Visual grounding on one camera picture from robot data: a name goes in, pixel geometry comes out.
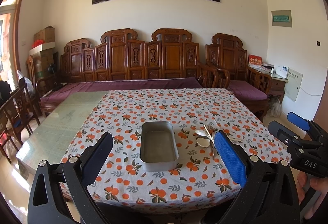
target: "metal container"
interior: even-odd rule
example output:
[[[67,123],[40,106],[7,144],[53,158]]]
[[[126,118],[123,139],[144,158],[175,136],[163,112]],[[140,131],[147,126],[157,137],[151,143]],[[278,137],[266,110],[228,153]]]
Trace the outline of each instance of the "metal container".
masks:
[[[146,171],[168,171],[178,165],[173,127],[167,121],[145,122],[141,129],[140,159]]]

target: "orange fruit print tablecloth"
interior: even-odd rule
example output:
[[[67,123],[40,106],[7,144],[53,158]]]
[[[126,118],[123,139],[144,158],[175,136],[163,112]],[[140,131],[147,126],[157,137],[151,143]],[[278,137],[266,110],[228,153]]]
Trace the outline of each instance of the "orange fruit print tablecloth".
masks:
[[[147,121],[170,121],[178,147],[171,171],[147,172],[140,160],[141,127]],[[94,200],[147,213],[177,213],[212,207],[233,198],[233,182],[214,150],[196,144],[203,124],[224,130],[235,144],[262,161],[290,155],[268,129],[226,89],[108,91],[76,134],[62,162],[81,155],[106,131],[114,146],[88,191]]]

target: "wooden sofa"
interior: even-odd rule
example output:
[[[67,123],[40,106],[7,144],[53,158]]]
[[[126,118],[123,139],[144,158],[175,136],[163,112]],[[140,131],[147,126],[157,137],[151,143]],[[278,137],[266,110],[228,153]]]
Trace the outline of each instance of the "wooden sofa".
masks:
[[[269,109],[272,78],[248,66],[247,51],[242,47],[237,36],[217,33],[212,44],[206,45],[206,63],[225,76],[224,86],[263,121]]]
[[[94,48],[85,38],[69,42],[56,76],[57,81],[69,84],[41,97],[42,110],[49,113],[68,95],[80,91],[220,86],[217,69],[199,62],[199,45],[187,30],[158,29],[149,43],[137,37],[128,28],[107,31]],[[37,82],[40,96],[54,87],[54,80],[50,76]]]

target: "finger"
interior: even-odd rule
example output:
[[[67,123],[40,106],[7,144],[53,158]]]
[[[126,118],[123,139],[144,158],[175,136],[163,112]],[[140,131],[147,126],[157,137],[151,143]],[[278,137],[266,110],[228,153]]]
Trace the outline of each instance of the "finger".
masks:
[[[297,190],[297,195],[298,195],[298,201],[301,203],[305,197],[305,191],[303,188],[301,188],[299,183],[296,183],[296,190]]]
[[[310,186],[316,191],[320,191],[324,195],[328,192],[328,178],[312,178],[310,180]]]
[[[300,184],[301,188],[303,188],[307,181],[307,176],[306,176],[305,172],[303,172],[303,171],[299,172],[299,174],[297,175],[297,181]]]
[[[323,199],[324,199],[325,195],[321,194],[319,196],[319,198],[317,199],[317,201],[314,203],[314,205],[309,209],[308,212],[306,212],[306,214],[304,215],[305,219],[310,219],[312,218],[312,216],[314,215],[314,213],[316,212],[316,210],[319,208],[319,206],[321,205]]]

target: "silver screw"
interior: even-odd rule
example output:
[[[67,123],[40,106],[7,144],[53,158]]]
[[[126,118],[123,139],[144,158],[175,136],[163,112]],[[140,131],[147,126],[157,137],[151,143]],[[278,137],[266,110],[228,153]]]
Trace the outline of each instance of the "silver screw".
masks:
[[[257,161],[259,161],[259,158],[257,157],[257,155],[251,155],[250,159],[251,159],[253,162],[257,162]]]
[[[40,161],[39,166],[44,167],[47,164],[45,160]]]
[[[72,156],[70,159],[69,159],[69,162],[70,163],[75,163],[77,161],[77,156]]]
[[[285,167],[288,166],[288,162],[287,162],[286,160],[284,160],[284,159],[281,161],[281,164],[282,164],[283,166],[285,166]]]

